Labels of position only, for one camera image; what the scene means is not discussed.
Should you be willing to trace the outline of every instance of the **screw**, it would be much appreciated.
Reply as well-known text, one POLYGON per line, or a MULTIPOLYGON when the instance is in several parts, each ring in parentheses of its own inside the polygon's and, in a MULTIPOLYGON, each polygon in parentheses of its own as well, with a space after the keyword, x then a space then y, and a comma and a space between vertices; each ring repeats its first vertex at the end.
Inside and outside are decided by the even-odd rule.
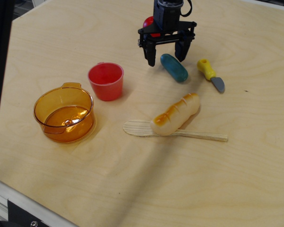
POLYGON ((37 227, 38 226, 38 222, 36 221, 32 221, 32 223, 30 223, 30 227, 37 227))

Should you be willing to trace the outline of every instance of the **red cup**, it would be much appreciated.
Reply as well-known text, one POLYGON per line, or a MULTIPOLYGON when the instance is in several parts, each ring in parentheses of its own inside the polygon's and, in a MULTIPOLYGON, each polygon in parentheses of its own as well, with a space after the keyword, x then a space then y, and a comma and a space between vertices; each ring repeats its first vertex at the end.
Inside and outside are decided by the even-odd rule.
POLYGON ((99 99, 112 101, 122 94, 123 75, 120 65, 101 62, 89 70, 88 79, 99 99))

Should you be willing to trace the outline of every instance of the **orange plastic pot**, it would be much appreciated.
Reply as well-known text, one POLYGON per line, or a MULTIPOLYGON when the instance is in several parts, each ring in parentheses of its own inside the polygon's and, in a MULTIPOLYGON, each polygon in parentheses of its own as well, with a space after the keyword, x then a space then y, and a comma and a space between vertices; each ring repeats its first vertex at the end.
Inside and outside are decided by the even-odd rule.
POLYGON ((74 142, 96 126, 94 101, 79 83, 64 83, 42 95, 34 106, 34 117, 43 133, 57 142, 74 142))

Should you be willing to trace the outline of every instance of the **plywood tabletop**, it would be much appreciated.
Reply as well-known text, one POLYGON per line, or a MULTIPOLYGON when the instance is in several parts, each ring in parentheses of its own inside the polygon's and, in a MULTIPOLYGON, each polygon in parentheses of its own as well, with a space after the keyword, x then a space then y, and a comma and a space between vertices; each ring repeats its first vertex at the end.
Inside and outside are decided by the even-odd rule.
MULTIPOLYGON (((12 25, 0 107, 0 180, 80 227, 284 226, 284 10, 241 0, 193 2, 195 40, 177 83, 137 45, 153 1, 49 0, 12 25), (196 63, 207 58, 220 94, 196 63), (122 97, 97 99, 98 62, 124 69, 122 97), (43 135, 36 100, 65 82, 94 97, 97 127, 75 143, 43 135), (201 107, 181 129, 227 142, 140 138, 123 124, 150 121, 187 93, 201 107)), ((185 1, 182 8, 188 10, 185 1)))

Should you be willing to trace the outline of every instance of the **red ball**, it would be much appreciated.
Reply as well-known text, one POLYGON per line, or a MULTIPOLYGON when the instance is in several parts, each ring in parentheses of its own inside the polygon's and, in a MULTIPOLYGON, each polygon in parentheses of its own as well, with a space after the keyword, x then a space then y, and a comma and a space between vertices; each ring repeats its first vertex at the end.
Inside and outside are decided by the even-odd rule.
MULTIPOLYGON (((143 27, 147 27, 149 25, 151 25, 153 23, 153 16, 147 18, 144 23, 143 23, 143 27)), ((160 36, 160 33, 154 33, 154 34, 151 34, 152 37, 159 37, 160 36)))

